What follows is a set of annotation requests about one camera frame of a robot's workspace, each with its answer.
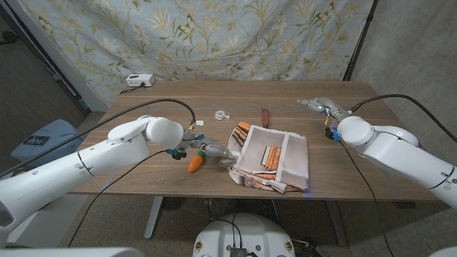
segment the robotic arm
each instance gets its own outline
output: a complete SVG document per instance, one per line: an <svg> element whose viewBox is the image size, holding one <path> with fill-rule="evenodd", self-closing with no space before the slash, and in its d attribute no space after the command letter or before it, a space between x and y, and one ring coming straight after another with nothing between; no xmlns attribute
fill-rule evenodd
<svg viewBox="0 0 457 257"><path fill-rule="evenodd" d="M171 148L167 152L176 159L186 157L189 147L233 158L218 141L194 134L193 127L184 131L174 121L142 116L113 128L105 141L0 181L0 234L8 235L36 210L94 176L142 161L150 154L146 140Z"/></svg>
<svg viewBox="0 0 457 257"><path fill-rule="evenodd" d="M327 97L298 102L327 115L341 140L354 147L360 156L379 168L416 182L457 208L456 167L419 148L418 139L412 133L395 126L372 126Z"/></svg>

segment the floral curtain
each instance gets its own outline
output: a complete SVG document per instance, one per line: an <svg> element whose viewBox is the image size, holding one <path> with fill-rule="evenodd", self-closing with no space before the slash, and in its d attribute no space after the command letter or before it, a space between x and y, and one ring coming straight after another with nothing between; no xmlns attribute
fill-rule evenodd
<svg viewBox="0 0 457 257"><path fill-rule="evenodd" d="M108 105L158 80L341 80L373 0L19 0Z"/></svg>

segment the wooden table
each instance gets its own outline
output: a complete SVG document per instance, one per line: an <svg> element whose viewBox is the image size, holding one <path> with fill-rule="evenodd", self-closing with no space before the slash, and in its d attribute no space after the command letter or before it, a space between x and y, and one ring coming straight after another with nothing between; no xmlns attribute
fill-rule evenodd
<svg viewBox="0 0 457 257"><path fill-rule="evenodd" d="M296 103L297 99L327 96L343 107L350 108L359 101L375 96L364 82L276 82L276 81L157 81L151 88L122 94L102 118L108 118L128 107L152 99L173 98L187 103L203 120L196 133L219 140L226 145L239 121L261 126L261 107L270 111L270 129L292 131L306 136L309 144L309 190L305 193L278 193L235 184L226 169L218 166L219 158L210 158L196 173L187 166L198 151L189 149L188 157L180 161L168 154L159 154L141 164L129 175L111 186L105 193L119 195L187 196L217 198L277 198L321 200L369 200L373 198L360 174L351 163L342 146L324 136L325 116L316 115ZM214 112L224 110L230 121L217 121ZM149 114L163 116L186 127L191 115L175 103L159 103L127 113L92 131L80 148L86 148L106 139L115 126ZM403 127L382 101L361 107L357 113L373 125ZM162 146L150 143L154 153ZM383 172L357 156L349 148L361 172L381 201L436 200L426 189L392 173ZM129 170L120 168L113 179ZM98 193L109 179L106 172L76 188L73 193Z"/></svg>

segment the white power outlet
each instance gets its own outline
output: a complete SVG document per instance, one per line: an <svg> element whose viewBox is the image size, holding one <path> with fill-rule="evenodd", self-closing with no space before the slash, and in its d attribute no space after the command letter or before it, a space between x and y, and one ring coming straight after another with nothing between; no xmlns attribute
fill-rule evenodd
<svg viewBox="0 0 457 257"><path fill-rule="evenodd" d="M129 86L140 86L143 82L144 86L152 86L156 78L152 74L130 74L126 80Z"/></svg>

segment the table leg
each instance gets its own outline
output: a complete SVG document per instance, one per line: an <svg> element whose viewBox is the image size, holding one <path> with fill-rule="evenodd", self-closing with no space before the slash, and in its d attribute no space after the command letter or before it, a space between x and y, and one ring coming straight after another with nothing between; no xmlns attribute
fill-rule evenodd
<svg viewBox="0 0 457 257"><path fill-rule="evenodd" d="M336 239L340 246L348 244L346 232L344 231L343 221L341 220L341 213L336 201L326 201L327 211L336 234Z"/></svg>
<svg viewBox="0 0 457 257"><path fill-rule="evenodd" d="M144 231L144 238L151 239L156 231L157 223L160 218L160 212L162 207L163 196L155 196L152 202L151 212L149 214L148 223L146 224L146 230Z"/></svg>

